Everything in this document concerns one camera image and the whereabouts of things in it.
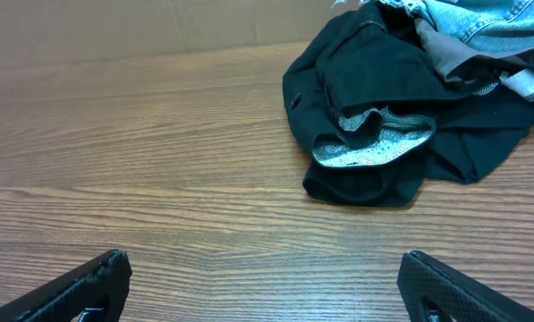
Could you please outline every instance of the light blue denim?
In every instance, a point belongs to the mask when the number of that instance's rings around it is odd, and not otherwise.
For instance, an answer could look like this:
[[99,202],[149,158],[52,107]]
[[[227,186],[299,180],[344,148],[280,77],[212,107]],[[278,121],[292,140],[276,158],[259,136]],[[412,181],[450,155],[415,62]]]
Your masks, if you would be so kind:
[[534,47],[534,0],[379,0],[488,52]]

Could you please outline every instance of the black cloth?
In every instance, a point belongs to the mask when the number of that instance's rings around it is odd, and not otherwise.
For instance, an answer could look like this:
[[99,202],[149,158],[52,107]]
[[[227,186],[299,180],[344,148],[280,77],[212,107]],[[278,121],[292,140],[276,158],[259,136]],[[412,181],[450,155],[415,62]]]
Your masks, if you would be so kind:
[[401,206],[424,178],[475,182],[503,162],[534,123],[534,103],[499,87],[467,97],[438,79],[413,23],[377,2],[331,20],[283,77],[292,134],[313,156],[334,136],[351,148],[378,140],[379,114],[344,131],[339,114],[389,106],[436,121],[426,144],[381,166],[328,168],[313,162],[303,186],[315,199],[360,206]]

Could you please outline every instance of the wooden surface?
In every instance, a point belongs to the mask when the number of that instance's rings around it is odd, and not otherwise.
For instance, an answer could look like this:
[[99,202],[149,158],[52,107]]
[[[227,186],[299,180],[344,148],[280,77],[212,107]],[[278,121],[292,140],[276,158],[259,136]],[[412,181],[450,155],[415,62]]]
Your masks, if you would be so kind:
[[404,321],[424,250],[534,309],[534,132],[406,208],[317,202],[281,96],[305,46],[0,72],[0,305],[119,248],[123,321]]
[[0,0],[0,69],[311,40],[358,0]]

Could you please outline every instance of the seam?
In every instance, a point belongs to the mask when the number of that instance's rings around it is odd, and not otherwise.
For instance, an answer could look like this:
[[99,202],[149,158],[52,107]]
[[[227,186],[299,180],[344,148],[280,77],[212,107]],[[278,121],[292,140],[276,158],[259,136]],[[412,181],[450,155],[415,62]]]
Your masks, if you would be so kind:
[[533,3],[533,1],[534,0],[525,0],[519,2],[511,9],[509,14],[507,14],[507,16],[504,18],[493,18],[476,22],[463,36],[460,37],[460,41],[464,44],[467,44],[473,36],[475,36],[478,32],[480,32],[487,26],[498,22],[511,22],[515,20],[517,17],[519,17],[521,13],[525,11],[525,9],[527,9],[530,4]]
[[381,24],[380,22],[377,22],[377,21],[364,21],[363,23],[360,24],[359,29],[364,29],[364,28],[366,28],[366,27],[368,27],[369,25],[372,25],[372,24],[376,24],[378,27],[380,27],[380,29],[384,33],[388,32],[386,27],[384,27],[383,24]]

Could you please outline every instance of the black garment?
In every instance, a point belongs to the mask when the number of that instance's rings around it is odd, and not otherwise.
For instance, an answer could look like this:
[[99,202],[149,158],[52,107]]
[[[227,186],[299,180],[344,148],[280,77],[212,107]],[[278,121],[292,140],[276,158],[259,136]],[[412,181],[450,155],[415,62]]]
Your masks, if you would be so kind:
[[283,77],[291,130],[313,156],[320,138],[350,148],[378,140],[379,113],[356,131],[340,115],[389,106],[437,124],[429,142],[380,166],[324,167],[313,157],[303,185],[315,198],[361,206],[410,202],[425,177],[475,182],[507,158],[534,123],[534,103],[505,88],[466,97],[438,79],[411,20],[377,2],[331,20]]

